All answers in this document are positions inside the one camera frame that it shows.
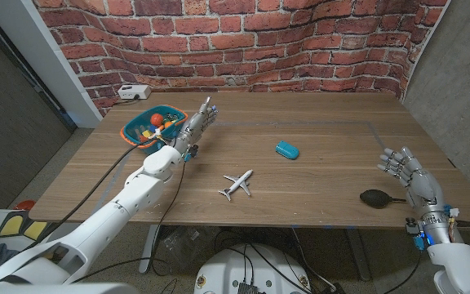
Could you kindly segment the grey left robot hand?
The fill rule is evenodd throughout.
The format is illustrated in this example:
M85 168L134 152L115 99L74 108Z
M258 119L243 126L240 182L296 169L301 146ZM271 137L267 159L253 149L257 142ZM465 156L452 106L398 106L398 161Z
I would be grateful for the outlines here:
M200 140L202 133L215 121L217 113L217 108L211 105L211 97L208 96L199 110L184 123L174 139L173 147L181 154L187 153Z

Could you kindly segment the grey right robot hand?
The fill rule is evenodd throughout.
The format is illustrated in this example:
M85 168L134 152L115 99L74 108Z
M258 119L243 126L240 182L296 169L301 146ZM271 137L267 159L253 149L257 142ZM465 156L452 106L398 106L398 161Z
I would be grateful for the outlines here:
M444 194L436 177L420 164L406 146L400 152L386 148L377 168L399 180L406 189L406 200L422 216L444 211Z

